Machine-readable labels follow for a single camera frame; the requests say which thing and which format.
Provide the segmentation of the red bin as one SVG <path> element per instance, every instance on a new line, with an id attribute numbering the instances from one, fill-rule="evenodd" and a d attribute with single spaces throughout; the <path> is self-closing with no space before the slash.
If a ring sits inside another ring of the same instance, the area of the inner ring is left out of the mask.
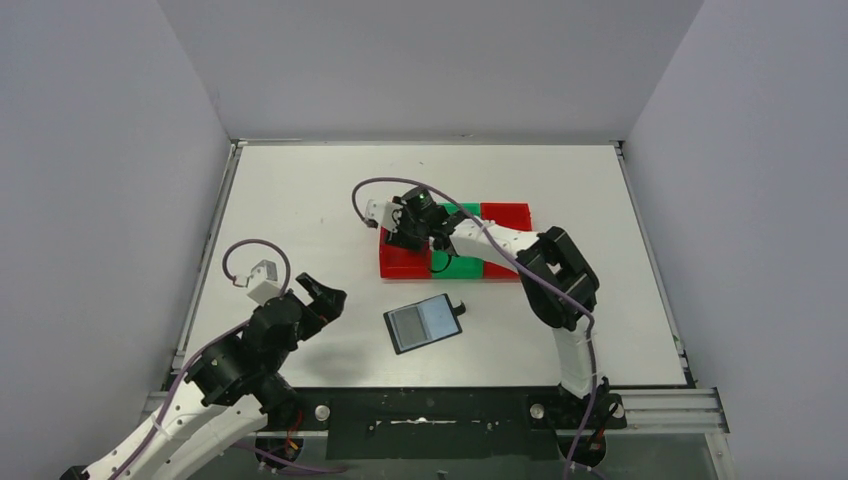
<path id="1" fill-rule="evenodd" d="M 498 225 L 519 231 L 533 229 L 531 210 L 526 203 L 483 202 L 480 208 L 484 220 L 492 220 Z M 484 262 L 482 278 L 492 281 L 518 281 L 519 275 L 505 267 Z"/>
<path id="2" fill-rule="evenodd" d="M 388 244 L 390 232 L 380 229 L 378 261 L 380 277 L 386 280 L 425 280 L 431 279 L 431 251 L 407 250 Z"/>

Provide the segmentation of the green bin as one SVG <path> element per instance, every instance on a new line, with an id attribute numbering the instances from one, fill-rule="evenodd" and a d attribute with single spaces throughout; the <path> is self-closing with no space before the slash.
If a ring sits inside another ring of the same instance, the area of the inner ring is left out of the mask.
<path id="1" fill-rule="evenodd" d="M 443 251 L 432 251 L 429 272 L 434 279 L 481 279 L 483 261 L 471 257 L 454 257 Z"/>

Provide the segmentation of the black leather card holder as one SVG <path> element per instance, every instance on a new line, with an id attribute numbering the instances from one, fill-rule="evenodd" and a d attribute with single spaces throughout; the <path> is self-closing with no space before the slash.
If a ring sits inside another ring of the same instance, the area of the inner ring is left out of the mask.
<path id="1" fill-rule="evenodd" d="M 459 317 L 464 302 L 454 305 L 446 294 L 405 305 L 383 314 L 396 355 L 405 354 L 463 332 Z"/>

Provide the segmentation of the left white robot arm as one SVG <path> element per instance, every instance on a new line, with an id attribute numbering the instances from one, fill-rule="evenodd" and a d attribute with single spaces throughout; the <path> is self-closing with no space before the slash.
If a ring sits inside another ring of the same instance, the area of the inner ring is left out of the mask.
<path id="1" fill-rule="evenodd" d="M 301 419 L 296 391 L 279 370 L 300 343 L 338 319 L 345 291 L 307 273 L 296 278 L 310 297 L 290 289 L 260 303 L 251 316 L 192 356 L 166 398 L 124 441 L 65 479 L 150 479 L 186 458 L 197 463 L 267 425 Z"/>

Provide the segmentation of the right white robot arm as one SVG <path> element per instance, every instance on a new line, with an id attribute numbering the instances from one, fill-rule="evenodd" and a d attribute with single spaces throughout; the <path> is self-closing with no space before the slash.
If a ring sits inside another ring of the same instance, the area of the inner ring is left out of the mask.
<path id="1" fill-rule="evenodd" d="M 370 227 L 386 230 L 392 246 L 479 259 L 517 273 L 533 315 L 552 329 L 561 387 L 578 399 L 595 392 L 600 381 L 593 311 L 600 282 L 562 228 L 522 231 L 465 207 L 450 212 L 424 187 L 370 202 L 366 219 Z"/>

